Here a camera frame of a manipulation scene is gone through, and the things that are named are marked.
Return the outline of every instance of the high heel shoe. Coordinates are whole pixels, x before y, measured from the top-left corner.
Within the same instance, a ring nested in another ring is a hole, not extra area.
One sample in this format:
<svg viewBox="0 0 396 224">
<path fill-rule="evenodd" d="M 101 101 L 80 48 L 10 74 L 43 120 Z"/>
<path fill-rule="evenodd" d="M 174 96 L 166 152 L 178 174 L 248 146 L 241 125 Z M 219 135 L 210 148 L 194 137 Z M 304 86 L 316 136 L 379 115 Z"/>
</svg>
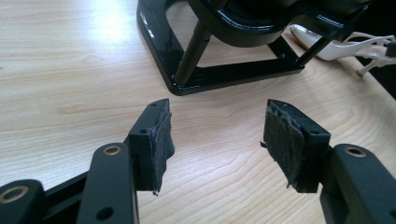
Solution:
<svg viewBox="0 0 396 224">
<path fill-rule="evenodd" d="M 363 77 L 364 74 L 374 67 L 383 67 L 390 64 L 396 64 L 396 57 L 394 57 L 396 55 L 393 55 L 394 52 L 391 55 L 387 54 L 387 52 L 389 52 L 389 49 L 383 46 L 372 46 L 370 48 L 360 50 L 356 56 L 369 58 L 372 60 L 369 64 L 357 71 L 358 75 Z"/>
<path fill-rule="evenodd" d="M 307 49 L 311 48 L 321 38 L 320 35 L 317 35 L 300 25 L 291 25 L 290 30 L 291 33 L 297 38 L 297 40 L 299 40 Z M 350 42 L 349 40 L 354 37 L 364 37 L 368 39 L 361 42 Z M 361 56 L 361 53 L 359 53 L 359 55 L 357 54 L 362 49 L 367 49 L 371 46 L 374 46 L 375 44 L 377 46 L 384 47 L 384 45 L 387 45 L 388 43 L 394 41 L 396 41 L 394 35 L 374 36 L 354 32 L 344 42 L 336 40 L 332 41 L 317 55 L 317 57 L 319 57 L 323 61 L 332 61 L 348 56 Z"/>
<path fill-rule="evenodd" d="M 291 25 L 290 30 L 307 49 L 311 48 L 321 38 L 320 35 L 300 25 Z M 368 39 L 362 42 L 348 41 L 354 37 L 365 37 Z M 364 74 L 374 67 L 396 64 L 396 38 L 394 35 L 374 36 L 354 32 L 344 42 L 332 41 L 317 55 L 323 61 L 332 61 L 349 56 L 372 59 L 369 64 L 357 71 L 358 75 L 363 77 Z"/>
</svg>

